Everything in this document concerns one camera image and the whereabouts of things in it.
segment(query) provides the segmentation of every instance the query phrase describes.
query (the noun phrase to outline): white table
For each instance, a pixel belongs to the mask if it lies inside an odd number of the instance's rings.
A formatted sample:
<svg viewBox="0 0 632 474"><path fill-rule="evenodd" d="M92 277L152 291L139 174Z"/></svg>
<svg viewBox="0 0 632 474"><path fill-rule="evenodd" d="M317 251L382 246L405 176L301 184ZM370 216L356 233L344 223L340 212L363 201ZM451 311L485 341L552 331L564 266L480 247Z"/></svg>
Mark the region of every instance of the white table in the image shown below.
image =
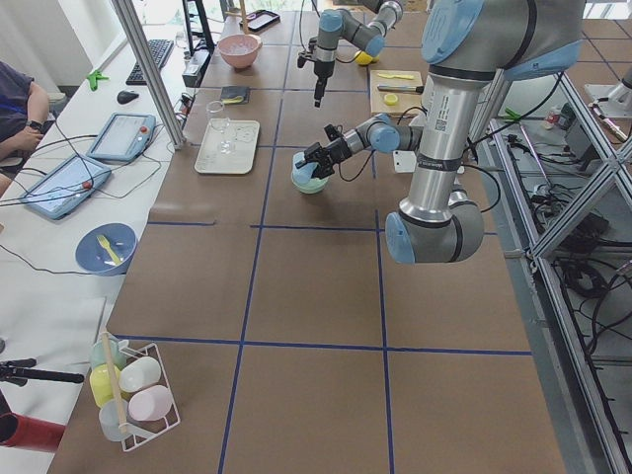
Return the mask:
<svg viewBox="0 0 632 474"><path fill-rule="evenodd" d="M175 32L156 29L147 35L172 39ZM57 123L66 136L97 134L114 112L152 114L160 123L147 86L124 84L135 62L131 47L125 43L118 52L114 50L114 55L106 54L101 62L103 74L110 79L99 81L98 90L94 92L88 81L84 81L58 118ZM184 68L183 51L176 45L161 72L174 105L183 92L192 92L187 91L182 81ZM133 89L140 97L119 105L116 97L123 89ZM140 238L174 152L167 132L163 127L158 127L158 131L145 152L153 160L141 156L130 165L115 169L103 186L105 192L122 196L155 171L128 196L114 198L96 192L59 221L47 220L21 204L0 206L0 223L5 227L0 233L0 244L35 267L82 272L74 259L75 247L91 229L108 222L122 222L132 227ZM42 145L61 138L59 130L53 127ZM74 143L79 152L84 152L91 141ZM68 145L52 145L36 152L26 166L48 172L72 154ZM39 174L30 171L17 177L25 187L39 179ZM16 183L12 184L0 204L22 192ZM86 374L90 348L108 320L123 280L124 276L37 272L0 249L0 283L4 296L0 307L0 336L7 343L0 360L35 357L39 362L36 368ZM23 388L10 383L0 385L14 412L60 424L67 423L80 387L38 380L29 381ZM52 456L52 453L0 448L0 465L2 472L43 473Z"/></svg>

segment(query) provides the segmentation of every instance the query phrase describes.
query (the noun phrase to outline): wooden handle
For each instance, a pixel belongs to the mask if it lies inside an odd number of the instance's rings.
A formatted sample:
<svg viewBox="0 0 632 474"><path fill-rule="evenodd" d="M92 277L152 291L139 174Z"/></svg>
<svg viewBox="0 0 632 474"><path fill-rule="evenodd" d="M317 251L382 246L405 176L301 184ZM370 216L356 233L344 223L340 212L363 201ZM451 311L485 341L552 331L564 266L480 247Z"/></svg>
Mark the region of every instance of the wooden handle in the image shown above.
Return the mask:
<svg viewBox="0 0 632 474"><path fill-rule="evenodd" d="M250 34L250 29L248 28L248 19L246 18L246 2L245 0L239 0L239 9L241 10L241 23L244 28L244 35Z"/></svg>
<svg viewBox="0 0 632 474"><path fill-rule="evenodd" d="M127 417L125 416L125 406L120 396L119 381L117 380L117 372L115 371L115 363L112 359L112 349L110 348L110 335L101 333L101 344L103 345L103 354L106 356L106 365L108 366L108 377L110 378L110 386L112 394L115 396L115 405L117 405L118 429L124 435L127 435Z"/></svg>

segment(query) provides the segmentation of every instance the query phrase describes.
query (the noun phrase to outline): knife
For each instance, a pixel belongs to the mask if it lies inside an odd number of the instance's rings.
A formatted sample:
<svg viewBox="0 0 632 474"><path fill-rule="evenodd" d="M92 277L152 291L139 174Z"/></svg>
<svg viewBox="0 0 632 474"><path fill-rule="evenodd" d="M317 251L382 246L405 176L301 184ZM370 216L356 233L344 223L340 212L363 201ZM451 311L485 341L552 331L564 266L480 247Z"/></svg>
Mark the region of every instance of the knife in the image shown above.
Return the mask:
<svg viewBox="0 0 632 474"><path fill-rule="evenodd" d="M381 92L401 92L402 94L423 94L424 86L387 86L378 84L377 90Z"/></svg>

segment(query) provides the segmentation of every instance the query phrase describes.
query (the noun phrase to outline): person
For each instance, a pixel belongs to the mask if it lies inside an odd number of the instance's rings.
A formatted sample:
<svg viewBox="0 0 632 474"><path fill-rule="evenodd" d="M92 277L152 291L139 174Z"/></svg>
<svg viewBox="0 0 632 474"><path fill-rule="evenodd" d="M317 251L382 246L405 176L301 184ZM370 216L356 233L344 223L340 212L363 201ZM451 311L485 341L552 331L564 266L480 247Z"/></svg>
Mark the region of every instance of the person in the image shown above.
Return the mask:
<svg viewBox="0 0 632 474"><path fill-rule="evenodd" d="M22 165L31 156L43 137L48 109L46 90L33 77L0 61L0 196L11 184L2 160L18 156Z"/></svg>

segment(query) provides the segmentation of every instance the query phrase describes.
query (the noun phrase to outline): pink bowl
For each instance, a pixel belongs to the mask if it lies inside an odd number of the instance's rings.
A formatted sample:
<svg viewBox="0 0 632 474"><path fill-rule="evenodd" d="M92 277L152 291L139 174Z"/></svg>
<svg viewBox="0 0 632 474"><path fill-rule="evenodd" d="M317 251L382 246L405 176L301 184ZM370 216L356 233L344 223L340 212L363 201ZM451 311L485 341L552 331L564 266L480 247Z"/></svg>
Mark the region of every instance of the pink bowl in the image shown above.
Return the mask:
<svg viewBox="0 0 632 474"><path fill-rule="evenodd" d="M243 69L255 62L262 45L261 38L255 35L233 35L221 39L217 49L224 61L235 69Z"/></svg>

